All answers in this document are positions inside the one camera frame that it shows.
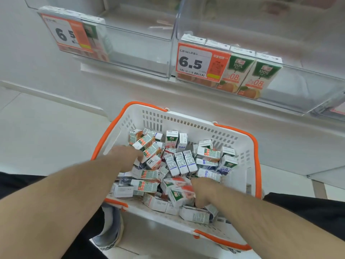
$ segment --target orange price tag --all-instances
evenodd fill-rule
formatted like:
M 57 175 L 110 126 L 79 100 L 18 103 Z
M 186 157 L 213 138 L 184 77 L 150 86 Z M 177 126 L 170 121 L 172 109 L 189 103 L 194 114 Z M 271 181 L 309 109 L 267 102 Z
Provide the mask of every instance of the orange price tag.
M 41 13 L 58 45 L 93 52 L 81 22 Z
M 231 54 L 194 44 L 179 43 L 176 72 L 220 82 Z

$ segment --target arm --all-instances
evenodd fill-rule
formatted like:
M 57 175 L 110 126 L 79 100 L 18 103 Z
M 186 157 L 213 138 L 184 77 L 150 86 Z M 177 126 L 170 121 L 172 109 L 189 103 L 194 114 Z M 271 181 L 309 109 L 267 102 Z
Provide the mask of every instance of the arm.
M 61 258 L 137 157 L 133 147 L 113 147 L 0 200 L 0 258 Z
M 340 258 L 345 242 L 277 205 L 218 184 L 192 179 L 196 206 L 213 204 L 263 259 Z

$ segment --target white plastic basket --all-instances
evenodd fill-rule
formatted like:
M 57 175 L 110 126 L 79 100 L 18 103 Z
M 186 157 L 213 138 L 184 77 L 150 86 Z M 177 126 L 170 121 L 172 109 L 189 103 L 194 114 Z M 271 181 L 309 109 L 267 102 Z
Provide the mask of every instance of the white plastic basket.
M 217 149 L 222 146 L 234 148 L 239 165 L 224 177 L 223 183 L 261 198 L 261 170 L 258 144 L 254 136 L 217 122 L 201 120 L 146 103 L 130 102 L 125 105 L 100 139 L 91 159 L 94 160 L 98 154 L 107 154 L 113 145 L 128 145 L 129 131 L 137 128 L 149 128 L 163 134 L 167 130 L 187 133 L 189 146 L 194 142 L 212 139 Z M 153 211 L 137 198 L 107 198 L 105 201 L 141 217 L 190 233 L 197 239 L 201 236 L 236 250 L 251 249 L 231 224 L 226 224 L 226 229 L 221 229 L 213 224 L 188 222 L 179 216 Z

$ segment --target price number 6.5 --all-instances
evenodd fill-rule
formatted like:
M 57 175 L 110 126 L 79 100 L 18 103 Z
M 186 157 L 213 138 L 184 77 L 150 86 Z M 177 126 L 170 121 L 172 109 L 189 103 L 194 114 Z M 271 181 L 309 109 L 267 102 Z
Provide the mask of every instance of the price number 6.5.
M 194 68 L 197 70 L 201 69 L 201 64 L 203 63 L 203 61 L 195 60 L 194 65 L 188 66 L 188 59 L 189 59 L 188 57 L 182 56 L 178 62 L 182 67 Z
M 61 40 L 65 41 L 65 42 L 67 41 L 67 37 L 66 37 L 66 35 L 63 34 L 63 30 L 61 30 L 60 28 L 56 28 L 55 31 Z M 75 35 L 74 35 L 73 31 L 68 30 L 68 33 L 71 36 L 71 38 L 75 39 Z

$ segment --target person's left arm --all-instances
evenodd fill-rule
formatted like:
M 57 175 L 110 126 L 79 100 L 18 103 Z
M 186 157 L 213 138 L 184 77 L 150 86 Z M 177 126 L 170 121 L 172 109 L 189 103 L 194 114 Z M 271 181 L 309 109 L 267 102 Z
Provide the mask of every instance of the person's left arm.
M 100 207 L 119 172 L 142 152 L 108 155 L 63 169 L 0 200 L 0 258 L 61 258 Z

